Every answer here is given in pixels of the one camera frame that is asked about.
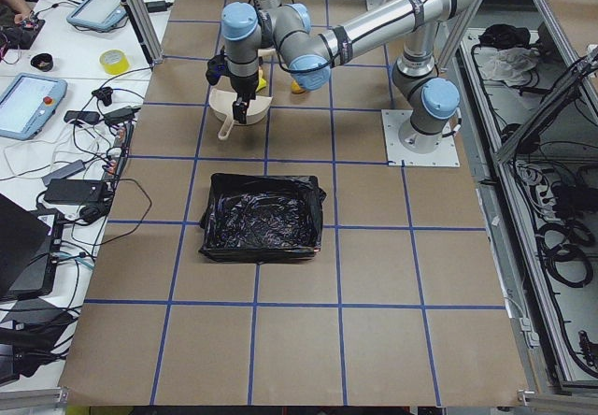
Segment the person's hand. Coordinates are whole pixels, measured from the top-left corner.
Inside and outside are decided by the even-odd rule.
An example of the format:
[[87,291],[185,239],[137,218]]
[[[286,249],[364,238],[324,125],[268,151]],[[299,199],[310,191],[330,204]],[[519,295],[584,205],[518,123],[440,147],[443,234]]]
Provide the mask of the person's hand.
[[17,13],[15,15],[15,24],[20,24],[21,22],[25,21],[27,18],[29,18],[28,14],[25,13]]

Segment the floor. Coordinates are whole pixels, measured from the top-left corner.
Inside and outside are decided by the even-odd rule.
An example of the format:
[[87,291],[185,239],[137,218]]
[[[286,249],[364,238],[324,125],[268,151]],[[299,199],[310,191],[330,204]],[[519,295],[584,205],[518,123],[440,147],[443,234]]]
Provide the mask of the floor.
[[[125,174],[151,210],[100,250],[61,380],[72,404],[514,404],[527,386],[461,142],[460,168],[386,163],[380,110],[408,108],[389,78],[401,43],[301,95],[266,62],[267,117],[221,142],[204,74],[234,1],[247,0],[173,6]],[[364,0],[296,1],[314,32],[364,11]],[[321,252],[298,265],[200,255],[216,172],[317,176]],[[121,183],[106,238],[147,206]]]

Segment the power adapter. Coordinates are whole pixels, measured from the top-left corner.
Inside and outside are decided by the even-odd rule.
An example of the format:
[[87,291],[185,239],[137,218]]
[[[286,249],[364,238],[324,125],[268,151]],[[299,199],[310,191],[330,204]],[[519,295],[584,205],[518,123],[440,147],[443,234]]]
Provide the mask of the power adapter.
[[107,185],[94,179],[52,179],[44,200],[55,205],[85,205],[97,203],[106,193]]
[[108,126],[132,121],[140,107],[124,107],[110,111],[104,115],[104,123]]
[[148,13],[158,13],[160,11],[167,11],[172,7],[172,4],[172,2],[166,1],[151,1],[146,2],[146,8],[148,9]]

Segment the white cloth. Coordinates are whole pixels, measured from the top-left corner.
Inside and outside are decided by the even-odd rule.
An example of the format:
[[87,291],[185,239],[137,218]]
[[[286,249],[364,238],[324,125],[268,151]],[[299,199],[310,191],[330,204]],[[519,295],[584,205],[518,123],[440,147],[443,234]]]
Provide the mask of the white cloth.
[[499,50],[479,70],[485,80],[501,80],[508,86],[530,81],[527,74],[538,64],[535,52],[525,48]]

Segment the yellow tape roll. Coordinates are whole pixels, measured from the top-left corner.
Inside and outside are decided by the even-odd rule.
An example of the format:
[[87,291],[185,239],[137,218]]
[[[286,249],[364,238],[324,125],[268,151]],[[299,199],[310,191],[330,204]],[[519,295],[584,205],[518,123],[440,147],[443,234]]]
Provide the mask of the yellow tape roll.
[[100,64],[104,70],[113,76],[122,74],[129,69],[129,61],[122,50],[107,50],[100,55]]

